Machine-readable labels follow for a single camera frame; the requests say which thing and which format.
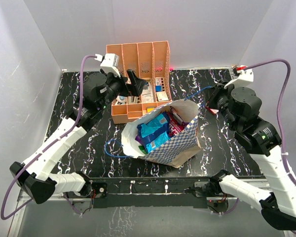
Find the blue checkered paper bag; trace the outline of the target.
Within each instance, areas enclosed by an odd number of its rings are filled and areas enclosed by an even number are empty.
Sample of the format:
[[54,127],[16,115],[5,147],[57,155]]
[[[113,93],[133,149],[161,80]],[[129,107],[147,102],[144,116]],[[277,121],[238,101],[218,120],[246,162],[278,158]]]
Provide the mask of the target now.
[[[141,144],[135,140],[138,134],[137,126],[150,122],[162,112],[171,113],[179,123],[184,121],[188,125],[181,133],[170,137],[163,145],[144,155],[138,148]],[[158,106],[150,113],[126,124],[118,142],[124,153],[122,157],[140,158],[174,168],[180,167],[201,150],[198,139],[198,118],[199,105],[191,101],[190,97]]]

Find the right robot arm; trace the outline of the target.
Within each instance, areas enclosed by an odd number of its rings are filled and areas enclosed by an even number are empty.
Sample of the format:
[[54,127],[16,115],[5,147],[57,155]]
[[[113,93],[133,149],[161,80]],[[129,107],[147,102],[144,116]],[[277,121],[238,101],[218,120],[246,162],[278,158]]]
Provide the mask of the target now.
[[262,101],[248,87],[225,86],[211,88],[207,107],[216,109],[234,138],[258,164],[267,179],[270,191],[250,185],[221,170],[207,185],[216,196],[232,195],[258,210],[265,221],[277,230],[296,231],[296,183],[293,172],[284,165],[282,140],[276,128],[259,117]]

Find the pink red snack packet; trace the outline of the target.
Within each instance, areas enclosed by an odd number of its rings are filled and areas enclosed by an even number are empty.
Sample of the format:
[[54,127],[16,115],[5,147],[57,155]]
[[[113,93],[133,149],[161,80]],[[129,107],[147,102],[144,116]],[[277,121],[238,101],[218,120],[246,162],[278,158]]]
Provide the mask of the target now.
[[181,133],[188,125],[188,123],[186,123],[184,121],[179,123],[177,121],[177,119],[171,113],[168,113],[168,116],[170,118],[170,122],[169,122],[169,129],[170,129],[169,136],[170,137],[173,137],[173,136]]

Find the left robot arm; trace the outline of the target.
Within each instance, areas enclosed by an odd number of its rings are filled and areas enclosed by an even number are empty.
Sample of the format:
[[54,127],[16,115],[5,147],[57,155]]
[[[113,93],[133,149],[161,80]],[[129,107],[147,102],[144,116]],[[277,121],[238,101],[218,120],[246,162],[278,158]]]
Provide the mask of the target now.
[[14,162],[10,172],[18,186],[37,204],[52,195],[75,192],[81,197],[91,194],[90,178],[81,173],[53,174],[51,171],[63,155],[102,118],[102,111],[118,96],[140,96],[144,79],[127,70],[127,76],[104,71],[91,73],[84,80],[80,97],[59,127],[45,143],[22,163]]

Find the purple Fox's candy bag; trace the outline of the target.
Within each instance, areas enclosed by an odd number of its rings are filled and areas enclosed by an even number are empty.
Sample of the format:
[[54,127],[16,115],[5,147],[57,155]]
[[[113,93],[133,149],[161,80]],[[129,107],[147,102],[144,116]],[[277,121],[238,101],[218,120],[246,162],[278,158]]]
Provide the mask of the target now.
[[142,137],[141,137],[139,134],[135,137],[135,140],[136,140],[137,142],[139,142],[142,146],[145,145],[145,143],[144,143]]

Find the blue snack packet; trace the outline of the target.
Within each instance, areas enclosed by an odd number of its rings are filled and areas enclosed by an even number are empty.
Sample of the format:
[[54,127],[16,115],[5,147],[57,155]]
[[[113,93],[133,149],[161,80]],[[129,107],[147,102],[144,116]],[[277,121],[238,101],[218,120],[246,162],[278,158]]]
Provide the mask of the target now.
[[167,112],[162,112],[148,123],[137,126],[138,134],[142,137],[147,153],[157,149],[170,139],[170,118]]

